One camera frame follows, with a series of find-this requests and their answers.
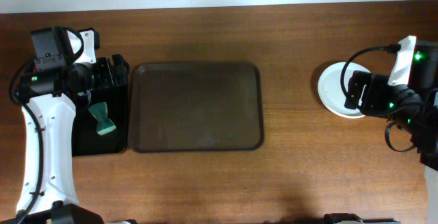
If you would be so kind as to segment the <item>green yellow sponge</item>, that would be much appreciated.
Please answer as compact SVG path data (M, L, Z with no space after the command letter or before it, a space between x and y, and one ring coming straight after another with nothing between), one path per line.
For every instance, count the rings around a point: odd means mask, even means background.
M108 116L106 102L96 103L88 108L89 113L96 119L96 132L100 136L104 136L116 130L116 125Z

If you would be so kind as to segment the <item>pale blue plate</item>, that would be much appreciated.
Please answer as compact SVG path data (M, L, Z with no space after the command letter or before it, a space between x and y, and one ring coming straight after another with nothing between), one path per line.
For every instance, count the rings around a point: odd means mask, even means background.
M318 95L324 106L332 113L347 119L360 119L365 115L358 109L344 106L346 97L342 92L340 79L345 62L328 66L318 80Z

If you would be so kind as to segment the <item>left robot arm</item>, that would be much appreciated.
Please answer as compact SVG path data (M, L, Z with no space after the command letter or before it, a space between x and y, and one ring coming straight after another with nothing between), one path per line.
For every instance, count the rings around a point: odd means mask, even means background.
M10 81L25 119L25 172L13 223L102 223L79 205L73 180L78 155L127 146L129 64L99 58L93 28L48 27L31 33L35 56Z

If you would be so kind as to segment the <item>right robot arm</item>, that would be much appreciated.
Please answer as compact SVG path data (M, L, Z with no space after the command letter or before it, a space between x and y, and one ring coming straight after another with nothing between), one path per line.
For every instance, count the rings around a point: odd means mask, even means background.
M360 55L386 51L396 55L390 75L355 70L346 79L349 65ZM411 146L425 166L428 193L428 223L437 222L437 43L407 36L396 44L370 47L356 52L340 73L345 107L365 116L388 120L385 142L392 147L393 127L407 131Z

